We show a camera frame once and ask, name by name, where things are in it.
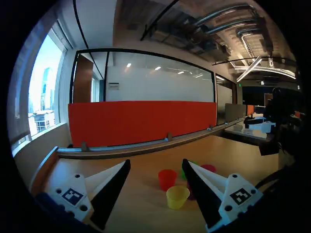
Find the red privacy panel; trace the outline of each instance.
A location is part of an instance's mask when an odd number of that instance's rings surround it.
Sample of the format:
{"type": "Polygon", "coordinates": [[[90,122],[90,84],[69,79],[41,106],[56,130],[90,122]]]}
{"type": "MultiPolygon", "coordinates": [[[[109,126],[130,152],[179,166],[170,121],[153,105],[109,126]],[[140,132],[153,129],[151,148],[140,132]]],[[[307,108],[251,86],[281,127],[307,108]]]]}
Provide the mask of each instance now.
{"type": "Polygon", "coordinates": [[[216,125],[216,103],[113,101],[68,105],[74,147],[115,146],[164,139],[216,125]]]}

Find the ceiling light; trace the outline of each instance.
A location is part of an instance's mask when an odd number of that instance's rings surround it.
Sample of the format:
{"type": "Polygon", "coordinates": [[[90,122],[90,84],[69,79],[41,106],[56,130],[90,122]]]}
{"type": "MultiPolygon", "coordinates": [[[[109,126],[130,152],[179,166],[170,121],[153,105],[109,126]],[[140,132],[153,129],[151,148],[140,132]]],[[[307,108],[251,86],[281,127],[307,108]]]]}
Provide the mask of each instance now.
{"type": "Polygon", "coordinates": [[[216,78],[219,78],[220,80],[225,81],[224,78],[222,78],[222,77],[220,77],[220,76],[218,76],[218,75],[216,75],[216,78]]]}
{"type": "Polygon", "coordinates": [[[240,75],[240,77],[236,80],[237,82],[240,82],[250,71],[253,70],[260,62],[262,61],[261,56],[258,56],[255,61],[248,67],[247,70],[244,71],[243,74],[240,75]]]}
{"type": "MultiPolygon", "coordinates": [[[[249,66],[236,66],[234,69],[235,70],[246,70],[248,68],[249,68],[249,66]]],[[[288,76],[290,78],[296,79],[295,73],[290,71],[290,70],[277,69],[277,68],[273,68],[273,67],[257,66],[255,68],[253,68],[252,71],[267,71],[267,72],[277,73],[277,74],[285,75],[285,76],[288,76]]]]}

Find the wooden table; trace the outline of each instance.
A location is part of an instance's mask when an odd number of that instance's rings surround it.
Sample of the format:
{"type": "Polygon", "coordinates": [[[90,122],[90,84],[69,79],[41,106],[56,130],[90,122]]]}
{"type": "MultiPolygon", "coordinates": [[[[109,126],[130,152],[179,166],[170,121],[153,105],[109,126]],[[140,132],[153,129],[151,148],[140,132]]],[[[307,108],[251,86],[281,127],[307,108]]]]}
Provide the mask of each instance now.
{"type": "Polygon", "coordinates": [[[241,135],[245,137],[250,137],[250,138],[257,139],[257,140],[266,141],[267,139],[266,133],[263,133],[260,130],[256,130],[256,129],[246,129],[245,124],[243,122],[239,122],[237,123],[237,125],[243,126],[243,129],[241,131],[237,131],[234,129],[234,125],[233,125],[233,126],[226,128],[225,132],[231,133],[231,134],[237,134],[237,135],[241,135]]]}
{"type": "MultiPolygon", "coordinates": [[[[177,185],[186,185],[180,178],[182,159],[200,165],[212,164],[217,173],[227,177],[237,172],[252,184],[278,169],[278,155],[261,156],[257,146],[208,136],[175,148],[129,157],[131,171],[106,224],[105,232],[202,232],[205,221],[196,201],[186,201],[180,210],[171,210],[166,194],[158,186],[157,174],[162,169],[178,172],[177,185]]],[[[76,172],[85,177],[114,166],[125,158],[106,160],[60,159],[46,186],[57,186],[76,172]]]]}

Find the duct pipe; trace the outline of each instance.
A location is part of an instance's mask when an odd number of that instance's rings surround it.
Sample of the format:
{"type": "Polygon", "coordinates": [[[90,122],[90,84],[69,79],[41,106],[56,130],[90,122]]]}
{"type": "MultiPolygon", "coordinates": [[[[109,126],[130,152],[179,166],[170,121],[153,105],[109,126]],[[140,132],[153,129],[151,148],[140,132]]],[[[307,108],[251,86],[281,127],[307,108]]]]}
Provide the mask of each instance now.
{"type": "Polygon", "coordinates": [[[245,40],[245,37],[256,34],[261,34],[259,28],[243,29],[236,33],[237,37],[241,40],[242,44],[244,45],[244,48],[247,51],[248,55],[254,58],[253,61],[255,60],[255,56],[252,49],[250,48],[250,45],[245,40]]]}
{"type": "Polygon", "coordinates": [[[254,18],[244,18],[244,19],[237,19],[232,20],[230,22],[227,22],[225,24],[218,25],[217,27],[205,32],[207,35],[212,35],[215,33],[218,33],[223,30],[239,27],[239,26],[245,26],[245,25],[253,25],[256,24],[257,20],[254,18]]]}
{"type": "Polygon", "coordinates": [[[237,10],[250,10],[253,17],[258,16],[257,11],[253,6],[250,6],[247,3],[242,3],[238,5],[230,5],[223,9],[214,11],[213,13],[206,15],[205,17],[203,17],[202,19],[200,19],[198,22],[194,23],[193,25],[195,25],[196,27],[199,27],[210,19],[214,19],[216,17],[223,16],[223,15],[235,12],[237,10]]]}

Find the building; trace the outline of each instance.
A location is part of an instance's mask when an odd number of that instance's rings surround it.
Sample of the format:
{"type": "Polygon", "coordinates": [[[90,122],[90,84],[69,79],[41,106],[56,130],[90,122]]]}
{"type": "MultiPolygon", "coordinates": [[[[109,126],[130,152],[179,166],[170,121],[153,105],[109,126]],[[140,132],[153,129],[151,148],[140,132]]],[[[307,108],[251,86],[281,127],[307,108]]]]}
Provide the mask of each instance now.
{"type": "Polygon", "coordinates": [[[55,115],[53,110],[42,110],[33,115],[38,133],[55,125],[55,115]]]}
{"type": "Polygon", "coordinates": [[[29,129],[30,129],[30,135],[35,135],[38,133],[37,126],[35,123],[35,116],[32,113],[28,113],[28,123],[29,123],[29,129]]]}
{"type": "Polygon", "coordinates": [[[56,74],[51,67],[44,70],[41,88],[41,110],[54,110],[55,77],[56,74]]]}
{"type": "Polygon", "coordinates": [[[28,98],[28,113],[33,113],[33,103],[31,98],[28,98]]]}

